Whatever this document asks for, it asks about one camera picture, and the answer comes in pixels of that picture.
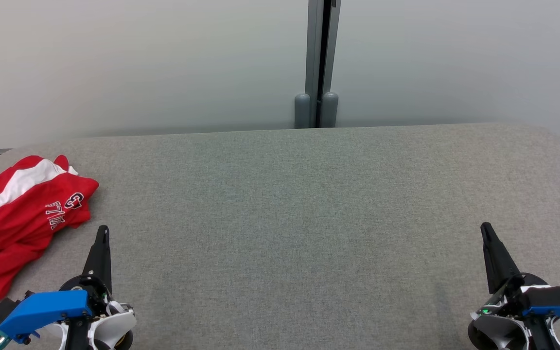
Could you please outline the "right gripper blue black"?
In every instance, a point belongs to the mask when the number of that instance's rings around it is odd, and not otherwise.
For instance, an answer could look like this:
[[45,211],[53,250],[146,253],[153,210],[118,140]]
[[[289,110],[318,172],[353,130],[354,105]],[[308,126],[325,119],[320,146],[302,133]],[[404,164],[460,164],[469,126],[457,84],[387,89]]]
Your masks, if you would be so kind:
[[560,350],[560,286],[520,273],[491,223],[480,226],[489,300],[479,309],[481,350]]

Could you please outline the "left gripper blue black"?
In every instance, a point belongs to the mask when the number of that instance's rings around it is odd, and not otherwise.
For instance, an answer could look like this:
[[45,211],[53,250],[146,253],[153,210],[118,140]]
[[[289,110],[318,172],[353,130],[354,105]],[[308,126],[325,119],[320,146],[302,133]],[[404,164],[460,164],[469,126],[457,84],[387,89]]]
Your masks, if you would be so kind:
[[0,322],[0,333],[20,344],[29,344],[38,329],[49,324],[64,326],[65,350],[106,350],[91,339],[91,322],[107,308],[112,292],[110,234],[100,225],[84,265],[84,274],[72,278],[56,292],[27,295]]

